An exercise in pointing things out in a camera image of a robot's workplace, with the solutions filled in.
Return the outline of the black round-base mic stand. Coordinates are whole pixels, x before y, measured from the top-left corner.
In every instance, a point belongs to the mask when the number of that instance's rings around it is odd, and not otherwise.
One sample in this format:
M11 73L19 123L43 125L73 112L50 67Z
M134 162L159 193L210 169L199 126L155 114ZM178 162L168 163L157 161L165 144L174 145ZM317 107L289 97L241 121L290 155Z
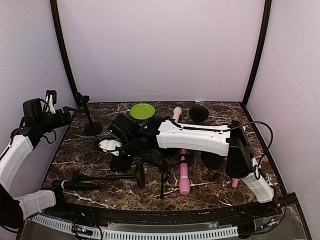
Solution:
M88 101L90 99L90 97L88 95L82 95L80 92L77 93L77 98L81 104L81 106L83 107L84 113L87 117L88 123L85 125L84 127L84 134L87 137L94 137L99 135L102 130L103 130L103 126L100 122L97 121L93 121L91 118L91 114L88 108Z

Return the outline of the black microphone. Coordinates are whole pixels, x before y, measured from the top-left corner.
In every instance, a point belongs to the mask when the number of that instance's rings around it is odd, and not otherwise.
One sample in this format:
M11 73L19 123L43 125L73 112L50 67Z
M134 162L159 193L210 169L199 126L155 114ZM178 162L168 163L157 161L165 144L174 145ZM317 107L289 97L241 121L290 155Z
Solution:
M98 185L88 182L76 182L76 181L65 181L65 180L53 180L51 182L52 187L61 188L63 190L79 190L79 191L90 191L97 190Z

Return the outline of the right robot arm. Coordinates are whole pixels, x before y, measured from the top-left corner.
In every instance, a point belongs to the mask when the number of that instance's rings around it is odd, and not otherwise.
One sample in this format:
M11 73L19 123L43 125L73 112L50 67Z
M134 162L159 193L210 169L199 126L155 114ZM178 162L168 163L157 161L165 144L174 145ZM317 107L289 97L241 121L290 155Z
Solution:
M119 114L108 128L117 139L101 147L115 155L117 172L127 171L126 161L151 149L186 149L226 158L226 174L247 185L258 201L255 213L266 217L275 208L274 189L261 175L243 127L235 120L230 125L206 126L177 123L170 117L152 117L139 125Z

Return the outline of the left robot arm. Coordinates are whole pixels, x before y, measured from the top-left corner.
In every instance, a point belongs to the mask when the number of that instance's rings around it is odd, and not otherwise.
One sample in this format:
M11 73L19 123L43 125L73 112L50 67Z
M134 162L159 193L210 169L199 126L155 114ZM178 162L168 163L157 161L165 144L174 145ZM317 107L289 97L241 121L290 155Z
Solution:
M20 126L13 130L10 142L0 156L0 226L14 232L29 217L51 210L60 218L67 218L70 206L50 189L41 189L19 197L10 194L12 183L29 154L47 133L70 125L75 108L54 108L52 99L28 100L22 105L24 116Z

